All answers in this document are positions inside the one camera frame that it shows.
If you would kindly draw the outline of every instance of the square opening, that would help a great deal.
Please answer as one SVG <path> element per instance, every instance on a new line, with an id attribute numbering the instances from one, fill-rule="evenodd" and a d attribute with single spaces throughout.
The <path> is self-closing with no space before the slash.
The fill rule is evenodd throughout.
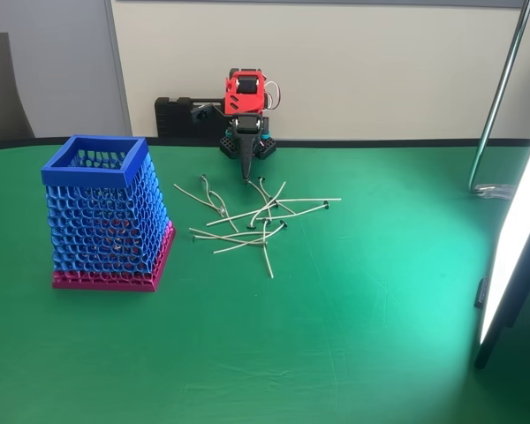
<path id="1" fill-rule="evenodd" d="M 137 140 L 94 139 L 76 137 L 67 150 L 51 166 L 54 168 L 103 168 L 119 170 Z"/>
<path id="2" fill-rule="evenodd" d="M 73 135 L 42 168 L 46 186 L 126 188 L 148 154 L 144 137 Z"/>

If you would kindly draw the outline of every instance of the lamp stand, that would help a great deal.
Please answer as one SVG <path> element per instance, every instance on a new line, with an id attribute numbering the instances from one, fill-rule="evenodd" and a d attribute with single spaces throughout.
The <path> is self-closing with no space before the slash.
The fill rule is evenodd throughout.
<path id="1" fill-rule="evenodd" d="M 475 176 L 477 175 L 477 170 L 481 164 L 481 159 L 483 157 L 483 152 L 488 143 L 488 137 L 491 134 L 493 129 L 493 124 L 495 123 L 496 113 L 498 112 L 499 107 L 501 106 L 501 101 L 503 100 L 504 90 L 511 76 L 512 66 L 514 65 L 514 60 L 516 55 L 519 52 L 520 41 L 524 35 L 524 29 L 526 28 L 526 23 L 528 21 L 528 16 L 530 15 L 530 0 L 525 0 L 522 4 L 522 9 L 520 10 L 519 21 L 516 24 L 516 29 L 514 30 L 514 35 L 512 36 L 511 47 L 509 48 L 509 54 L 506 57 L 506 62 L 504 63 L 503 73 L 501 79 L 498 82 L 498 87 L 496 88 L 495 98 L 493 99 L 493 104 L 491 104 L 491 109 L 488 112 L 487 121 L 485 122 L 485 128 L 483 128 L 483 133 L 481 139 L 479 140 L 479 146 L 477 147 L 477 152 L 475 153 L 475 158 L 473 159 L 473 165 L 471 167 L 471 174 L 469 175 L 469 193 L 477 194 L 478 196 L 484 199 L 505 199 L 511 200 L 514 196 L 515 187 L 514 185 L 499 185 L 499 184 L 479 184 L 475 185 Z"/>

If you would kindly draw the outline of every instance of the blue mesh container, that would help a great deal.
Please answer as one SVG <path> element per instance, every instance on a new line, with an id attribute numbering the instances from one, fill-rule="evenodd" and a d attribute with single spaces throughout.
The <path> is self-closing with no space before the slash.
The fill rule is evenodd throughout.
<path id="1" fill-rule="evenodd" d="M 153 271 L 170 221 L 145 138 L 72 136 L 42 181 L 55 271 Z"/>

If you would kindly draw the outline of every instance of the light panel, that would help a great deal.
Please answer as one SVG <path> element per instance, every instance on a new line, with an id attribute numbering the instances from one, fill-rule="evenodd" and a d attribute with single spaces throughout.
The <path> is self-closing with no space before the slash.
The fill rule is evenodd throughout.
<path id="1" fill-rule="evenodd" d="M 496 245 L 495 258 L 487 287 L 481 343 L 485 339 L 504 291 L 530 236 L 530 156 Z"/>

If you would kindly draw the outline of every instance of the metal pole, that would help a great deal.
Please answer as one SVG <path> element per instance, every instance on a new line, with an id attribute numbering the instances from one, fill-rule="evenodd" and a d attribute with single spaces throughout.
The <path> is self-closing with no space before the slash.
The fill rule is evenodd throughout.
<path id="1" fill-rule="evenodd" d="M 483 157 L 483 151 L 487 146 L 488 137 L 491 134 L 491 130 L 493 129 L 496 113 L 498 112 L 498 108 L 500 107 L 501 101 L 503 100 L 506 84 L 509 82 L 509 77 L 511 76 L 512 66 L 514 65 L 516 54 L 519 51 L 519 45 L 520 41 L 522 40 L 522 35 L 524 34 L 524 29 L 526 28 L 528 15 L 530 15 L 530 0 L 525 0 L 524 4 L 522 4 L 522 9 L 520 10 L 519 21 L 516 24 L 514 35 L 512 36 L 511 48 L 509 49 L 509 54 L 506 57 L 506 62 L 504 63 L 503 74 L 501 75 L 501 80 L 498 82 L 498 87 L 496 88 L 495 99 L 493 100 L 491 109 L 488 112 L 487 122 L 485 123 L 485 128 L 483 128 L 483 133 L 481 135 L 481 139 L 479 140 L 479 146 L 477 147 L 477 153 L 473 159 L 473 166 L 471 167 L 471 174 L 469 176 L 468 184 L 470 193 L 479 192 L 479 190 L 475 190 L 475 176 L 477 175 L 477 170 L 479 169 L 481 158 Z"/>

